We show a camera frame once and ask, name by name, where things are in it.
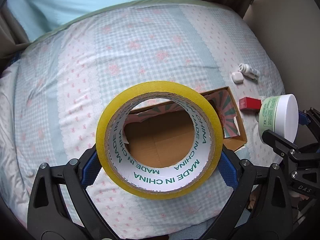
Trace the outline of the green jar white lid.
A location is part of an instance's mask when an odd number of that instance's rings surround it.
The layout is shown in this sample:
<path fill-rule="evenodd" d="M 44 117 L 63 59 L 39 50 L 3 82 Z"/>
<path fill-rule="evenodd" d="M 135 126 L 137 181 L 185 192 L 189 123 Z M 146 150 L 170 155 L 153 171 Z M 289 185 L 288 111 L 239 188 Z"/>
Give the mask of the green jar white lid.
<path fill-rule="evenodd" d="M 298 131 L 298 115 L 298 104 L 293 94 L 266 98 L 259 112 L 260 138 L 269 129 L 289 142 L 294 142 Z"/>

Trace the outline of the red rectangular box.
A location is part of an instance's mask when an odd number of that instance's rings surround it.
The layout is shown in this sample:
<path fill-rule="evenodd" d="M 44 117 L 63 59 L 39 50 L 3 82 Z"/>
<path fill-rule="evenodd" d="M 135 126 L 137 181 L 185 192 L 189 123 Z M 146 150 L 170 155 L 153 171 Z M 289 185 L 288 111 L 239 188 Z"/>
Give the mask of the red rectangular box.
<path fill-rule="evenodd" d="M 241 111 L 260 111 L 261 100 L 256 98 L 244 97 L 239 99 L 239 109 Z"/>

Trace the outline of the yellow tape roll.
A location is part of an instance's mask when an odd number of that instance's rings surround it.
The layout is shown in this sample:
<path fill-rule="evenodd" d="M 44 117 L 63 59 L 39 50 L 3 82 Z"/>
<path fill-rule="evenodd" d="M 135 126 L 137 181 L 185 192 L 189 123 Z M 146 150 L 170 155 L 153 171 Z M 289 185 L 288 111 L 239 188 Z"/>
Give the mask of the yellow tape roll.
<path fill-rule="evenodd" d="M 169 81 L 145 82 L 118 94 L 103 111 L 96 148 L 106 174 L 148 199 L 172 199 L 201 186 L 223 145 L 218 114 L 195 90 Z"/>

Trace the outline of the white earbuds case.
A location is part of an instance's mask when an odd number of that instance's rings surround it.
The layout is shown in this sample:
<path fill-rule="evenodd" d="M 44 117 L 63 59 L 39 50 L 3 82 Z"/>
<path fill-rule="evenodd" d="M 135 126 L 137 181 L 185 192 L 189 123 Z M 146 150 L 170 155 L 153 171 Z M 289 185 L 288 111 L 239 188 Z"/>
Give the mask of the white earbuds case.
<path fill-rule="evenodd" d="M 241 84 L 244 81 L 244 76 L 241 72 L 232 72 L 231 78 L 235 84 Z"/>

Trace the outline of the white pill bottle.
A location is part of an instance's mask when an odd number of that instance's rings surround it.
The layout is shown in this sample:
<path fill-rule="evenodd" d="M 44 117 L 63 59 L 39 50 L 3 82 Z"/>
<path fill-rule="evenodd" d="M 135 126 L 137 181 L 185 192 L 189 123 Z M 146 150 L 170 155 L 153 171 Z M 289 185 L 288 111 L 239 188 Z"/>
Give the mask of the white pill bottle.
<path fill-rule="evenodd" d="M 259 70 L 245 63 L 239 64 L 239 72 L 241 72 L 244 76 L 249 77 L 252 80 L 258 80 L 260 77 Z"/>

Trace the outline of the open cardboard box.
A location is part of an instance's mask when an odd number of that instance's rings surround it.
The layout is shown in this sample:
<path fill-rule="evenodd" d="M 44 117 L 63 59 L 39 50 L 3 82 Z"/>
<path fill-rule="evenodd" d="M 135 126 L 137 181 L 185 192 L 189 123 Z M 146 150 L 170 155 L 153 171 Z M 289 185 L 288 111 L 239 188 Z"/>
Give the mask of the open cardboard box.
<path fill-rule="evenodd" d="M 223 131 L 223 143 L 238 150 L 247 142 L 238 107 L 227 87 L 202 95 L 216 111 Z M 126 118 L 123 139 L 129 153 L 149 167 L 174 165 L 187 156 L 194 141 L 191 117 L 177 103 L 151 99 L 146 107 L 133 110 Z"/>

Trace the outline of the checkered floral quilt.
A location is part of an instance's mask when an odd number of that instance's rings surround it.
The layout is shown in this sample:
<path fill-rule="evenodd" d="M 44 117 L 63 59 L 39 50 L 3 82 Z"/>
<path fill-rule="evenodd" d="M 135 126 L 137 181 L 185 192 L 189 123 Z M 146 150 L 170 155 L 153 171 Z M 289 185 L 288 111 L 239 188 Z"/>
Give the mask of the checkered floral quilt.
<path fill-rule="evenodd" d="M 232 81 L 239 64 L 258 80 Z M 64 165 L 93 146 L 104 108 L 138 83 L 197 92 L 229 87 L 235 100 L 284 94 L 280 74 L 249 26 L 227 7 L 148 0 L 83 16 L 31 45 L 1 76 L 1 196 L 27 225 L 39 166 Z"/>

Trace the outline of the brown curtain left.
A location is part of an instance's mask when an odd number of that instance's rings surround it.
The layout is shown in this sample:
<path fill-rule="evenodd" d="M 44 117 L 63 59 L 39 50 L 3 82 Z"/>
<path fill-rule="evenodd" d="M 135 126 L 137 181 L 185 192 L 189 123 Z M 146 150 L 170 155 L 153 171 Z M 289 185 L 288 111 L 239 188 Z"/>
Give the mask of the brown curtain left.
<path fill-rule="evenodd" d="M 4 68 L 16 52 L 29 46 L 30 41 L 6 4 L 1 8 L 0 31 L 1 68 Z"/>

